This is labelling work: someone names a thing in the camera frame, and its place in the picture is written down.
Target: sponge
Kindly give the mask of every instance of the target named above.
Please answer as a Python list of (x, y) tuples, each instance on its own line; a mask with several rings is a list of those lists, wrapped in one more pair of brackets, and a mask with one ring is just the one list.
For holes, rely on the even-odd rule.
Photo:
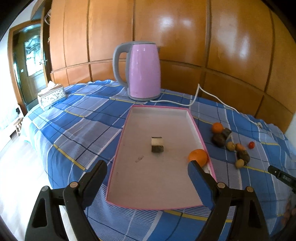
[(151, 151), (154, 153), (163, 152), (163, 138), (151, 137)]

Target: small wooden stool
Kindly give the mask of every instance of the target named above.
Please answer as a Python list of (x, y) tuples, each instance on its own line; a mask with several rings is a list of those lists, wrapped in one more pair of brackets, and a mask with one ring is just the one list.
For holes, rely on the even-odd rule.
[(15, 131), (17, 132), (17, 135), (20, 135), (20, 129), (22, 128), (22, 117), (20, 119), (18, 119), (15, 123)]

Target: screw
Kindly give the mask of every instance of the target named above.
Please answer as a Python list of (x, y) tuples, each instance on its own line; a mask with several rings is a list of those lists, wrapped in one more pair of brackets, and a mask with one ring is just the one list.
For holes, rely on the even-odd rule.
[(224, 188), (224, 187), (225, 187), (225, 184), (224, 184), (224, 183), (218, 183), (217, 186), (218, 186), (219, 188)]
[(248, 192), (253, 192), (254, 189), (253, 189), (252, 187), (247, 187), (247, 191), (248, 191)]
[(41, 191), (45, 192), (47, 191), (47, 189), (48, 189), (48, 186), (44, 186), (43, 188), (41, 188)]
[(78, 182), (71, 182), (70, 187), (75, 188), (78, 186)]

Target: kettle handle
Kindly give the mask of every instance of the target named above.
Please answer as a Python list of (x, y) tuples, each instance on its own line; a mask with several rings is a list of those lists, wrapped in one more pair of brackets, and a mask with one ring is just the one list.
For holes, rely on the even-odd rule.
[(123, 87), (126, 87), (126, 88), (128, 88), (128, 83), (124, 82), (119, 75), (119, 56), (121, 53), (129, 53), (130, 50), (131, 50), (130, 43), (123, 43), (123, 44), (118, 45), (114, 50), (113, 61), (112, 61), (112, 67), (113, 67), (113, 73), (114, 73), (115, 80), (120, 85), (122, 85)]

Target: doorway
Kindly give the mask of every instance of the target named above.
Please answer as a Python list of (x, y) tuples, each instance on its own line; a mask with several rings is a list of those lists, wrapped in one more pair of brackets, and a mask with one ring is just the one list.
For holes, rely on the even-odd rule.
[(40, 36), (40, 23), (13, 32), (13, 70), (27, 111), (38, 104), (37, 94), (46, 88)]

